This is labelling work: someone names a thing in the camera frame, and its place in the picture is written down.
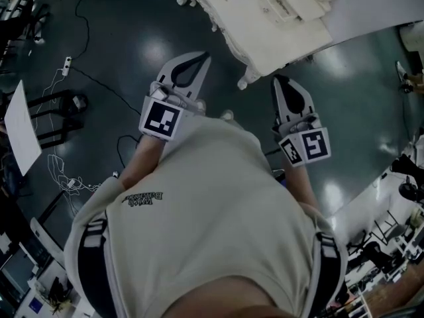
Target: power outlet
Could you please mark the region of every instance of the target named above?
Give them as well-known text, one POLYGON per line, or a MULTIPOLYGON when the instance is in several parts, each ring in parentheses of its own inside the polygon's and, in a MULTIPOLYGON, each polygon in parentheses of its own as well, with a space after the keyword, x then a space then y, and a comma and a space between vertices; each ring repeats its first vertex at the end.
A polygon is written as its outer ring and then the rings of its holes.
POLYGON ((67 56, 65 59, 64 68, 62 70, 62 75, 64 77, 68 76, 69 68, 71 67, 72 58, 70 56, 67 56))

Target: white board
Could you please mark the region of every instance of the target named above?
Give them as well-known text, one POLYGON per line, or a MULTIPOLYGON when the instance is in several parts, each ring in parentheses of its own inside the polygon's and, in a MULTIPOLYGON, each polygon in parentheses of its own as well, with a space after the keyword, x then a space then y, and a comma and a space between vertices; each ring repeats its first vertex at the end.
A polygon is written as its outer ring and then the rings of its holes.
POLYGON ((7 109, 5 125, 13 154, 24 176, 41 155, 41 147, 32 126, 22 80, 7 109))

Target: gray surface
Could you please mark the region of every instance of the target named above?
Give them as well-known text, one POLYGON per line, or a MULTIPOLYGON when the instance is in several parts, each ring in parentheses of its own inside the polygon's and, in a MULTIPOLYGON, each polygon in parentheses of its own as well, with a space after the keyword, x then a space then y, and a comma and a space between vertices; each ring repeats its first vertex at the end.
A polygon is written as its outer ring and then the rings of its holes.
MULTIPOLYGON (((74 17, 78 0, 44 1, 52 5, 52 18, 43 32, 46 44, 34 46, 31 56, 19 60, 29 100, 50 85, 66 56, 82 50, 86 37, 84 21, 74 17)), ((269 130, 274 120, 271 77, 239 91, 237 81, 244 66, 232 56, 222 35, 210 31, 209 17, 200 7, 179 7, 175 0, 83 0, 79 13, 90 21, 91 42, 87 53, 73 65, 116 89, 133 107, 141 110, 150 82, 165 62, 186 52, 207 50, 212 64, 201 92, 207 114, 218 117, 223 110, 232 109, 236 120, 260 139, 265 152, 276 147, 269 130)), ((357 196, 406 144, 402 98, 409 128, 417 128, 421 122, 423 99, 398 92, 395 60, 409 69, 397 32, 389 29, 329 48, 316 54, 314 62, 300 62, 280 71, 310 92, 329 129, 333 157, 309 167, 325 215, 357 196)), ((0 77, 0 86, 14 83, 0 77)), ((66 88, 86 93, 89 108, 82 115, 84 129, 73 132, 57 153, 65 160, 69 177, 81 176, 86 184, 101 183, 113 171, 122 170, 117 139, 123 134, 138 137, 139 117, 75 71, 56 90, 66 88)), ((49 129, 50 123, 44 119, 39 133, 49 129)), ((47 170, 51 152, 45 150, 29 172, 27 189, 34 195, 19 200, 28 220, 38 217, 59 192, 47 170)), ((127 162, 134 142, 123 139, 121 152, 127 162)), ((272 167, 279 167, 279 160, 278 154, 272 156, 272 167)), ((84 191, 74 197, 75 206, 80 207, 89 196, 90 192, 84 191)), ((62 246, 72 217, 67 203, 61 201, 46 224, 62 246)))
POLYGON ((333 44, 424 19, 424 0, 334 0, 323 22, 333 44))

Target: forearm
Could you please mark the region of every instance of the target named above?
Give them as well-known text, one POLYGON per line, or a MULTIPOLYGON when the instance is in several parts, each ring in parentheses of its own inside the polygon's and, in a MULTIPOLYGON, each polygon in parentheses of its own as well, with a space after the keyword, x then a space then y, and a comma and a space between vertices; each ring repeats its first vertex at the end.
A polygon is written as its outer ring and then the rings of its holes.
POLYGON ((313 193, 306 167, 303 165, 293 168, 288 162, 283 163, 283 167, 286 173, 288 191, 298 202, 314 206, 318 209, 318 201, 313 193))
POLYGON ((119 176, 125 189, 137 184, 141 179, 154 171, 165 147, 163 140, 144 135, 132 156, 128 166, 119 176))

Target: floor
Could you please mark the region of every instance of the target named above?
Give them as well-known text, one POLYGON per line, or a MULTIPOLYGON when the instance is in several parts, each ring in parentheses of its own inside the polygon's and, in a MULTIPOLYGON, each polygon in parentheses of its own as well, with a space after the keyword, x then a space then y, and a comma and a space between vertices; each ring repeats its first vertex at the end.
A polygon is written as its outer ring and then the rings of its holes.
MULTIPOLYGON (((28 99, 41 96, 65 57, 83 50, 87 36, 84 20, 74 15, 78 0, 39 1, 51 5, 52 17, 43 31, 46 43, 28 46, 30 56, 18 63, 28 99)), ((239 91, 244 66, 231 55, 222 35, 211 32, 209 17, 200 7, 179 7, 176 0, 82 0, 78 13, 89 20, 90 42, 73 65, 118 91, 133 107, 141 109, 150 82, 165 62, 185 52, 207 50, 213 61, 200 95, 207 102, 207 114, 217 117, 232 109, 236 120, 260 139, 264 152, 277 147, 270 133, 271 77, 239 91)), ((406 145, 407 130, 411 136, 421 124, 424 98, 398 91, 395 60, 411 70, 393 28, 328 48, 278 72, 310 92, 329 130, 332 157, 308 167, 326 217, 338 213, 378 178, 406 145)), ((0 88, 12 90, 16 82, 16 77, 0 77, 0 88)), ((139 116, 75 71, 55 90, 63 89, 86 94, 89 109, 83 114, 84 129, 72 133, 57 147, 57 154, 66 162, 68 177, 80 176, 86 185, 100 184, 113 171, 122 170, 117 139, 124 134, 139 136, 139 116)), ((49 130, 50 122, 44 119, 38 133, 49 130)), ((124 139, 120 150, 128 161, 134 143, 124 139)), ((26 188, 33 195, 19 200, 28 220, 37 218, 59 192, 48 171, 51 153, 52 149, 45 150, 29 172, 26 188)), ((279 154, 269 160, 279 168, 279 154)), ((81 207, 90 195, 82 191, 73 196, 74 205, 81 207)), ((62 246, 72 219, 63 199, 45 224, 62 246)))

